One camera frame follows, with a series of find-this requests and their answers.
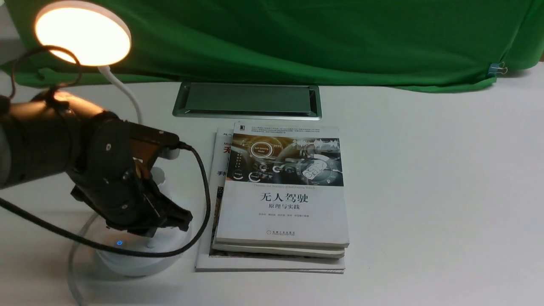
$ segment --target stack of books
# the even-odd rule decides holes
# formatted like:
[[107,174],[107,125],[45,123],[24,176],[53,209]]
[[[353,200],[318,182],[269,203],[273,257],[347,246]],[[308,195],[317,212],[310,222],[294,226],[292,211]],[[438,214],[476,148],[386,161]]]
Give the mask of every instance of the stack of books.
[[219,129],[210,190],[214,220],[197,271],[344,272],[349,238],[337,128]]

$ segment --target white cable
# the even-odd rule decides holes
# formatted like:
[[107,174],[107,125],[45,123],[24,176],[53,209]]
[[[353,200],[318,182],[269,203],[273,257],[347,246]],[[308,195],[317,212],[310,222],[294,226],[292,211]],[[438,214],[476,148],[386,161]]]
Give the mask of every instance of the white cable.
[[[119,81],[118,78],[116,78],[113,73],[110,71],[109,66],[101,66],[98,67],[98,70],[100,73],[108,79],[113,85],[115,85],[117,88],[119,88],[132,102],[132,105],[134,105],[134,109],[136,110],[136,116],[138,118],[138,124],[143,124],[142,116],[141,116],[141,105],[138,99],[136,99],[136,96],[134,93],[121,81]],[[98,214],[95,212],[92,214],[92,216],[85,222],[83,227],[79,230],[78,235],[81,237],[85,237],[87,234],[87,231],[91,227],[94,220],[96,220],[96,217],[98,217]],[[76,300],[76,303],[78,306],[87,306],[89,303],[83,298],[81,292],[79,291],[79,288],[77,287],[76,278],[73,273],[73,261],[74,257],[77,252],[77,248],[79,247],[79,243],[75,242],[72,244],[72,248],[70,249],[70,253],[68,254],[68,275],[67,275],[67,281],[68,281],[68,288],[70,288],[70,292],[72,293],[73,298]]]
[[[87,222],[83,225],[81,230],[79,230],[79,233],[77,233],[81,237],[85,237],[85,234],[87,234],[87,231],[89,230],[89,227],[91,227],[91,224],[96,220],[96,217],[98,217],[98,213],[93,213],[92,216],[87,220]],[[87,306],[89,303],[83,298],[81,295],[81,292],[79,291],[79,288],[77,287],[76,283],[76,277],[73,273],[73,259],[76,256],[77,248],[79,247],[79,243],[75,242],[72,244],[72,248],[70,249],[70,253],[68,254],[68,275],[67,275],[67,281],[68,281],[68,288],[70,288],[70,292],[72,293],[73,299],[76,300],[76,303],[78,306]]]
[[141,114],[141,104],[134,95],[134,93],[125,85],[123,82],[119,81],[118,78],[116,78],[113,73],[110,71],[109,66],[100,66],[98,67],[98,70],[100,73],[113,85],[115,85],[117,88],[119,88],[132,102],[132,105],[134,105],[134,109],[136,109],[136,116],[138,117],[138,124],[143,124],[142,121],[142,114]]

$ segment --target gray panel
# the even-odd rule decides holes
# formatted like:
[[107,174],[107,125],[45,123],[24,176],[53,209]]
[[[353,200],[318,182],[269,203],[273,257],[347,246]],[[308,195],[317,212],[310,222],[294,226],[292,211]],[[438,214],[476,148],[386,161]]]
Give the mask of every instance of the gray panel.
[[176,117],[319,120],[319,88],[184,82],[172,114]]

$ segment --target green cloth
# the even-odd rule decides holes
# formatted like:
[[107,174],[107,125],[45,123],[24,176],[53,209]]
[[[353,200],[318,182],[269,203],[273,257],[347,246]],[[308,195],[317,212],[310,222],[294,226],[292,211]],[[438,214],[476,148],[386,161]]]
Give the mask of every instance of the green cloth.
[[[6,0],[27,48],[38,45],[34,16],[49,2]],[[495,81],[487,74],[491,63],[527,69],[544,51],[544,0],[91,2],[118,14],[131,30],[130,54],[112,66],[124,82],[467,91]],[[73,71],[44,54],[17,71],[17,82],[35,87],[67,82]],[[86,71],[83,84],[107,82],[96,69]]]

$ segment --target glowing lamp light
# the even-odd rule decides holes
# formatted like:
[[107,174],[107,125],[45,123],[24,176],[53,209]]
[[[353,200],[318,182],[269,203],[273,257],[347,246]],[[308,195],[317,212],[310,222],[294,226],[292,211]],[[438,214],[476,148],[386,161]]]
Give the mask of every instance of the glowing lamp light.
[[[131,49],[131,34],[123,20],[85,1],[59,1],[45,6],[36,16],[34,31],[42,45],[68,49],[84,66],[115,64]],[[51,53],[75,62],[62,52]]]

